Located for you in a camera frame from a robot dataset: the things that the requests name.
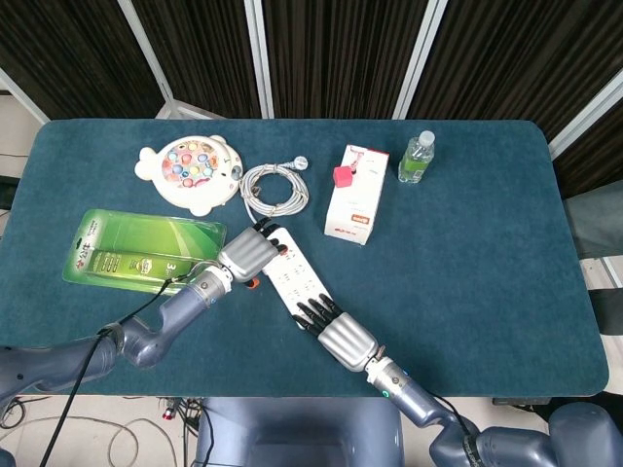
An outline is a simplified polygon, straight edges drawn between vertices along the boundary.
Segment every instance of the tiled floor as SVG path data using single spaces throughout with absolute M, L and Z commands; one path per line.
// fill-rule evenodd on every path
M 39 127 L 12 97 L 0 96 L 0 153 L 27 155 Z M 19 177 L 25 162 L 26 158 L 0 156 L 0 175 Z M 0 236 L 9 217 L 9 214 L 0 217 Z M 613 263 L 623 277 L 623 258 L 614 259 Z M 601 262 L 587 260 L 582 268 L 589 288 L 612 287 Z M 604 338 L 604 342 L 610 365 L 608 388 L 620 388 L 617 392 L 623 392 L 623 342 L 619 338 Z M 18 428 L 0 431 L 0 446 L 17 457 L 18 466 L 39 464 L 65 401 L 65 396 L 53 396 L 26 404 L 26 417 Z M 481 429 L 498 425 L 546 431 L 545 423 L 536 415 L 494 407 L 486 398 L 451 398 L 451 401 Z M 78 396 L 70 413 L 74 418 L 65 423 L 48 465 L 182 466 L 180 420 L 162 420 L 163 411 L 157 398 Z M 115 437 L 120 426 L 128 423 L 131 423 L 128 430 L 122 428 Z M 440 430 L 437 427 L 420 430 L 403 419 L 403 431 L 406 467 L 432 467 L 428 446 Z M 190 458 L 194 449 L 191 437 Z

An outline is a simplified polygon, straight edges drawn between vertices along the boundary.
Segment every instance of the robotic hand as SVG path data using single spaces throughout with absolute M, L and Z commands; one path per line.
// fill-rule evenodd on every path
M 298 304 L 308 317 L 294 316 L 338 362 L 368 374 L 374 385 L 419 428 L 443 430 L 430 445 L 438 467 L 615 467 L 623 440 L 608 414 L 592 404 L 564 406 L 550 420 L 550 436 L 514 428 L 492 427 L 480 433 L 454 408 L 446 409 L 385 356 L 385 346 L 329 297 Z
M 160 306 L 162 327 L 158 330 L 149 328 L 135 316 L 127 316 L 105 326 L 98 336 L 91 338 L 52 347 L 0 347 L 0 409 L 30 386 L 42 391 L 71 386 L 79 378 L 91 350 L 93 355 L 83 381 L 110 373 L 119 354 L 137 367 L 159 363 L 177 336 L 232 290 L 233 281 L 254 286 L 254 276 L 286 250 L 277 240 L 267 240 L 278 227 L 267 226 L 269 222 L 270 219 L 263 219 L 245 229 L 223 247 L 217 262 L 208 262 L 205 270 L 164 302 Z

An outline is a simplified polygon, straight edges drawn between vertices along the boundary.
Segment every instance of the bottle cap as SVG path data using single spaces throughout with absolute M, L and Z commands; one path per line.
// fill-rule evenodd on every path
M 418 138 L 418 142 L 424 147 L 427 148 L 432 146 L 432 143 L 435 142 L 435 134 L 432 131 L 423 131 L 420 133 L 420 137 Z

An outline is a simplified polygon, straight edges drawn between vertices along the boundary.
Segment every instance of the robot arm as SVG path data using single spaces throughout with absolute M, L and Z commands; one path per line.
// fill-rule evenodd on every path
M 549 438 L 529 430 L 491 428 L 479 433 L 466 418 L 442 406 L 407 372 L 385 356 L 385 346 L 329 297 L 299 304 L 308 319 L 294 316 L 304 329 L 348 370 L 365 371 L 367 380 L 419 428 L 444 428 L 430 446 L 438 467 L 557 467 Z
M 177 336 L 232 290 L 233 281 L 248 282 L 283 251 L 283 245 L 266 239 L 273 229 L 269 226 L 264 230 L 268 221 L 244 230 L 223 247 L 218 262 L 164 302 L 159 308 L 160 329 L 151 329 L 137 317 L 107 325 L 106 336 L 97 345 L 83 381 L 110 373 L 120 353 L 137 367 L 158 364 Z M 91 337 L 52 347 L 0 347 L 0 408 L 31 386 L 42 391 L 58 391 L 74 384 L 97 339 Z

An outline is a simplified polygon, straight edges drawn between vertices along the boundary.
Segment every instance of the table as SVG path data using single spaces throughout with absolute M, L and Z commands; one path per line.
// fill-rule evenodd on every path
M 396 170 L 410 137 L 436 134 L 417 186 Z M 0 342 L 49 345 L 96 332 L 148 295 L 66 283 L 61 270 L 89 208 L 188 217 L 133 173 L 139 150 L 223 135 L 245 167 L 310 160 L 311 201 L 279 218 L 334 299 L 387 355 L 443 395 L 537 397 L 600 391 L 607 366 L 541 131 L 517 121 L 74 120 L 45 125 L 0 241 Z M 361 247 L 323 234 L 332 169 L 348 143 L 390 153 L 375 228 Z M 267 180 L 263 197 L 289 196 Z M 206 220 L 228 239 L 249 220 L 236 196 Z M 155 309 L 145 313 L 154 319 Z M 119 359 L 86 393 L 375 395 L 362 375 L 299 331 L 268 279 L 237 287 L 157 367 Z

